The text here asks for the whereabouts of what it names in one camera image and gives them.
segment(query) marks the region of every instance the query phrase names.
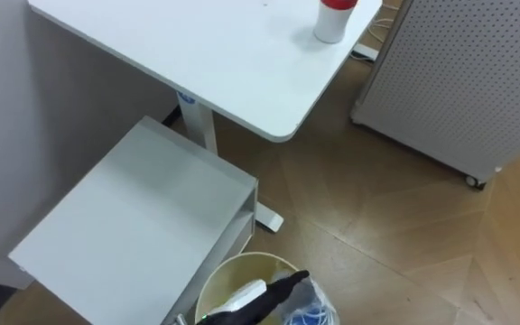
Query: wastebasket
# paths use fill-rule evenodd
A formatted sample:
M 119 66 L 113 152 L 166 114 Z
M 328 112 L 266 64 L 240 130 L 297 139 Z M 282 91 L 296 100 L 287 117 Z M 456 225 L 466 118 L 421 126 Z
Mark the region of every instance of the wastebasket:
M 208 278 L 196 304 L 197 323 L 203 316 L 214 308 L 224 304 L 243 285 L 262 279 L 267 283 L 280 271 L 290 274 L 298 268 L 284 259 L 260 252 L 250 252 L 236 255 L 224 263 Z M 273 316 L 265 318 L 261 325 L 280 325 L 280 321 Z

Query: desk top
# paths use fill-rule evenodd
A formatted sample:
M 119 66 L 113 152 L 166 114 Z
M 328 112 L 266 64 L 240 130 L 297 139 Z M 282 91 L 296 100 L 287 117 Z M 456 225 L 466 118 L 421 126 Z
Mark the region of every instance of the desk top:
M 344 40 L 312 34 L 318 0 L 29 0 L 33 10 L 259 135 L 288 140 L 380 8 Z

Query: bottle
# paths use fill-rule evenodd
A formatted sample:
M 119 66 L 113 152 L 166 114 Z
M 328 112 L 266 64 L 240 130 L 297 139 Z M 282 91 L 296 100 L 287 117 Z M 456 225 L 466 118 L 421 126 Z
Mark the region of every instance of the bottle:
M 326 43 L 342 41 L 348 19 L 355 5 L 357 5 L 357 0 L 320 0 L 314 36 Z

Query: white wall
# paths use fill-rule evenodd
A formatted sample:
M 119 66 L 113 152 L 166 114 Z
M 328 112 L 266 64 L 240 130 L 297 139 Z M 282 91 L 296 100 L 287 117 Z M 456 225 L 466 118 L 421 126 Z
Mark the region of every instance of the white wall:
M 25 0 L 0 0 L 0 259 L 141 116 L 176 104 Z

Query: white drawer unit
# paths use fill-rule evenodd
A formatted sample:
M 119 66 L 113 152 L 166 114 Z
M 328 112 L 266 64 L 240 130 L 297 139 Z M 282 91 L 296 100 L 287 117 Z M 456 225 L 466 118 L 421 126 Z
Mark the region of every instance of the white drawer unit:
M 253 235 L 256 184 L 146 117 L 10 257 L 92 324 L 173 323 Z

